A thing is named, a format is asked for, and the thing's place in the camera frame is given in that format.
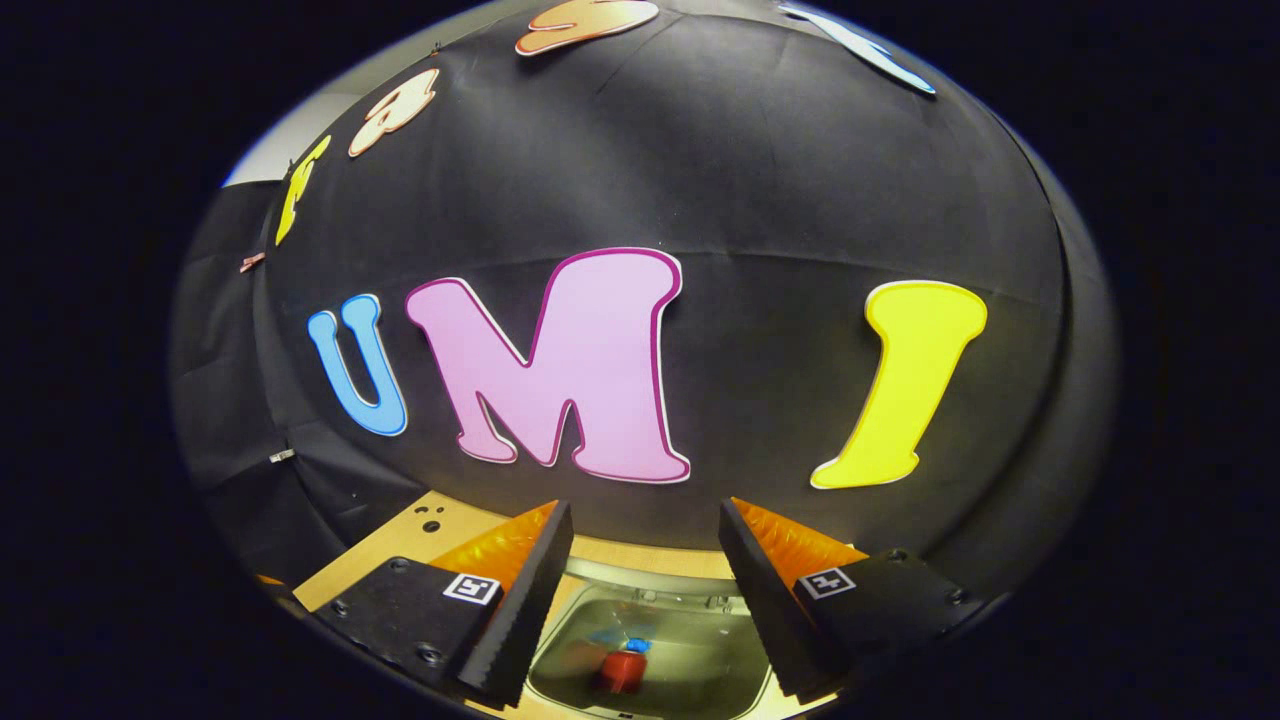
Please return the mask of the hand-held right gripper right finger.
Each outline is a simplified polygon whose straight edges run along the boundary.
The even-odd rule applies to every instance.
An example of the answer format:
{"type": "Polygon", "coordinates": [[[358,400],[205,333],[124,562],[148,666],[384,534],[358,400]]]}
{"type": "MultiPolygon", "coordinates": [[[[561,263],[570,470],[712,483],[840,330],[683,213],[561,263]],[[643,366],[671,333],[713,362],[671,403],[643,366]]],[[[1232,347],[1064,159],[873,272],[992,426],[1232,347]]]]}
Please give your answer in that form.
{"type": "Polygon", "coordinates": [[[845,693],[961,635],[989,607],[915,553],[868,555],[741,498],[718,537],[781,691],[845,693]]]}

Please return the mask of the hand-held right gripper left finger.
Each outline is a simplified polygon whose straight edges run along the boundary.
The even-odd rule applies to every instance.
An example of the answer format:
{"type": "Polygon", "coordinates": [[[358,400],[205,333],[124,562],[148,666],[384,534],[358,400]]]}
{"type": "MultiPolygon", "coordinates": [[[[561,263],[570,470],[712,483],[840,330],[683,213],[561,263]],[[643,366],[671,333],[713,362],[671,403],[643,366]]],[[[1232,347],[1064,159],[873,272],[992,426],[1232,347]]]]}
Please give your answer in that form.
{"type": "Polygon", "coordinates": [[[572,541],[570,506],[552,501],[426,562],[383,551],[312,615],[417,685],[515,707],[572,541]]]}

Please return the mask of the green desktop garbage bin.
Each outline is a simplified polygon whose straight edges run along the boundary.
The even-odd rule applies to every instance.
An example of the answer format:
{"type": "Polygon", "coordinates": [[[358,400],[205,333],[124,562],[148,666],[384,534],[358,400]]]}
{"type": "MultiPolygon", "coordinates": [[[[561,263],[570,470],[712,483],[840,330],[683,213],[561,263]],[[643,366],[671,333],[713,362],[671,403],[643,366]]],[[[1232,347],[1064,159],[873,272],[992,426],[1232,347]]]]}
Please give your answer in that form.
{"type": "Polygon", "coordinates": [[[554,717],[749,720],[774,691],[748,606],[730,579],[667,575],[572,557],[577,583],[547,621],[526,689],[554,717]],[[594,687],[602,660],[628,637],[653,643],[643,687],[594,687]]]}

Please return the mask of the red pop can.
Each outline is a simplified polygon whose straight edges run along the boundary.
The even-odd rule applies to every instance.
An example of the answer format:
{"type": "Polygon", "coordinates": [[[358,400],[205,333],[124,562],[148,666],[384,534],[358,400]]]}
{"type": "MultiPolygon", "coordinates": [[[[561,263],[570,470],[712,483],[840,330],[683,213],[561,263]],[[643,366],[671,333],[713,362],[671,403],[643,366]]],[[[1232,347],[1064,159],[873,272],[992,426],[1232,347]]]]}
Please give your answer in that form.
{"type": "Polygon", "coordinates": [[[594,687],[612,694],[636,694],[643,687],[646,653],[634,650],[609,652],[596,670],[594,687]]]}

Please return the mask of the black backdrop cloth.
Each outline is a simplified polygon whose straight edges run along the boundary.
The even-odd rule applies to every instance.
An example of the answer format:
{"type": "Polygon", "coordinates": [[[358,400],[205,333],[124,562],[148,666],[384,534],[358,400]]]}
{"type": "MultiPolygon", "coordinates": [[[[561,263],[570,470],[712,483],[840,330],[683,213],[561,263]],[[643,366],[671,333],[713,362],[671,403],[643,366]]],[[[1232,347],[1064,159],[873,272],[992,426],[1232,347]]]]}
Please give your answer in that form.
{"type": "Polygon", "coordinates": [[[553,4],[365,61],[216,195],[169,368],[229,544],[301,585],[421,498],[434,544],[559,500],[582,557],[723,571],[737,496],[1016,589],[1091,487],[1117,374],[1042,160],[824,13],[652,0],[588,38],[553,4]]]}

